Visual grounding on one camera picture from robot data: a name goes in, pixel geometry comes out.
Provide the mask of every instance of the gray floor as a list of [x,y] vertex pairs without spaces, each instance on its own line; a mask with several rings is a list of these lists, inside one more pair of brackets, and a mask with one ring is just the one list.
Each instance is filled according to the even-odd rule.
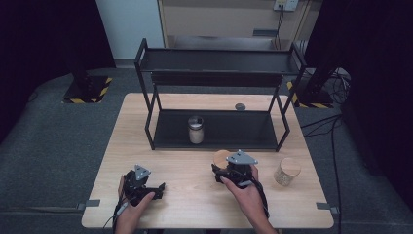
[[[61,98],[72,77],[41,85],[19,122],[0,145],[0,204],[7,207],[74,208],[89,199],[102,156],[125,94],[139,92],[133,69],[99,69],[91,74],[113,78],[101,103],[66,104]],[[166,92],[180,92],[173,88]],[[226,89],[183,92],[229,93]],[[266,94],[259,89],[231,90]],[[340,108],[295,108],[301,125],[340,113]],[[317,130],[323,133],[331,124]],[[334,130],[342,196],[342,233],[413,233],[413,215],[385,177],[370,175],[344,124]],[[338,206],[331,136],[306,137],[328,203]],[[0,233],[110,233],[82,227],[81,214],[0,213]],[[337,233],[336,224],[323,230],[284,230],[286,234]],[[237,230],[245,233],[251,230]]]

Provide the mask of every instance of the light wood surface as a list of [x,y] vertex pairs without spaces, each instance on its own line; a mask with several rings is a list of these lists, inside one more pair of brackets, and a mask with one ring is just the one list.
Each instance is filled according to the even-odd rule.
[[[246,109],[268,109],[271,96],[160,94],[163,108],[235,109],[244,103]],[[278,137],[283,133],[278,108],[272,118]],[[101,228],[113,215],[121,175],[135,164],[150,170],[146,185],[167,187],[161,200],[152,201],[140,228],[251,228],[233,195],[217,183],[211,170],[214,154],[210,150],[151,150],[144,132],[147,108],[143,94],[128,94],[122,105],[109,140],[90,199],[99,199],[98,207],[87,207],[82,224]],[[157,113],[151,124],[153,134]],[[333,224],[330,211],[318,210],[317,202],[326,203],[312,158],[303,138],[294,110],[286,117],[291,132],[280,152],[245,151],[258,160],[259,180],[264,186],[270,222],[276,228],[329,228]],[[281,159],[293,158],[301,165],[301,173],[287,187],[274,180]]]

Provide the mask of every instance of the jar lid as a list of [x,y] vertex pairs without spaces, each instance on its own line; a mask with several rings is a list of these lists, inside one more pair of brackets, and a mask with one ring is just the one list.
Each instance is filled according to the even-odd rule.
[[198,115],[191,116],[188,120],[188,126],[192,130],[199,130],[204,126],[204,119]]

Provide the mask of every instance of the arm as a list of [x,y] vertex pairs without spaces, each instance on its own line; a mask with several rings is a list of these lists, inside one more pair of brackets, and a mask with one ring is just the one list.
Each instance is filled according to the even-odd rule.
[[[124,177],[122,176],[119,185],[118,193],[121,196],[122,186],[124,184]],[[122,211],[122,213],[117,217],[116,224],[116,234],[132,234],[139,224],[139,220],[143,215],[143,212],[148,207],[152,198],[155,196],[155,192],[148,193],[136,207],[131,205],[129,201],[127,207]]]
[[[258,180],[257,168],[253,165],[251,165],[251,168],[252,175]],[[245,189],[240,189],[228,178],[222,177],[221,180],[232,192],[244,215],[258,234],[277,234],[277,231],[265,216],[261,197],[255,185],[251,184]]]

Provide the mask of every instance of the black stand base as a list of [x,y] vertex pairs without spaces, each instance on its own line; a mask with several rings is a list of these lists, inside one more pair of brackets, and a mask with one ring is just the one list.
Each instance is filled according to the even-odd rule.
[[83,82],[80,85],[80,82],[74,79],[66,94],[63,96],[64,102],[79,103],[101,101],[111,79],[107,76],[88,76],[88,81],[89,82]]
[[[294,82],[295,80],[288,82],[289,89],[292,88]],[[307,84],[306,80],[301,80],[298,84],[293,100],[295,107],[333,108],[333,100],[327,91],[321,90],[317,95],[309,95],[306,91]]]

